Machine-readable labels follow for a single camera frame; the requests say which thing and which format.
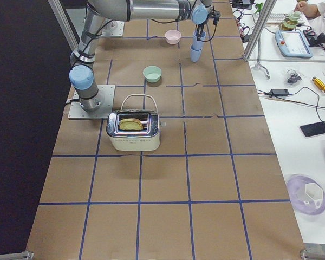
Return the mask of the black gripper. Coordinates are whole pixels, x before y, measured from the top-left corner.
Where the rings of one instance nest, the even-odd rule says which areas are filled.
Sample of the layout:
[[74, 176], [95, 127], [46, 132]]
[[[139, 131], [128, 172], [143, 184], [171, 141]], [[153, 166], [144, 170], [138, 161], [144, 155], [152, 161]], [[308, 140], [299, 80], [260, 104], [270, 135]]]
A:
[[208, 12], [205, 8], [198, 7], [195, 9], [195, 24], [196, 26], [196, 38], [197, 41], [201, 41], [204, 33], [204, 25], [206, 25], [209, 19], [213, 20], [213, 25], [216, 27], [221, 14], [215, 9], [211, 9]]

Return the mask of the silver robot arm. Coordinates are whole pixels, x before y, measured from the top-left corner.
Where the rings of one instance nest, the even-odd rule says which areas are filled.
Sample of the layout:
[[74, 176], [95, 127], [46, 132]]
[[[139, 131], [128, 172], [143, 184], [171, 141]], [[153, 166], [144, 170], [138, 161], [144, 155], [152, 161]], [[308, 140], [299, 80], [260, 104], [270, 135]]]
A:
[[99, 38], [115, 37], [118, 26], [131, 20], [173, 23], [190, 20], [196, 25], [197, 41], [201, 41], [209, 20], [217, 25], [220, 12], [212, 1], [87, 1], [86, 17], [78, 46], [70, 56], [69, 79], [85, 112], [105, 106], [105, 95], [95, 82], [93, 64]]

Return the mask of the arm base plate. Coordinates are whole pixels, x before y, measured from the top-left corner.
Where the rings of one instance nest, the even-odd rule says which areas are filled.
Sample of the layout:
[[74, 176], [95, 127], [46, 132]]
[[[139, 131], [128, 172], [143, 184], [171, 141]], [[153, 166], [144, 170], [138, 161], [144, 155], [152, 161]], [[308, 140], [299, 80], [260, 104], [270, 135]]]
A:
[[125, 23], [121, 21], [112, 21], [102, 29], [101, 37], [123, 37]]
[[68, 119], [70, 120], [97, 120], [107, 119], [113, 110], [115, 85], [98, 85], [97, 95], [90, 100], [72, 102]]

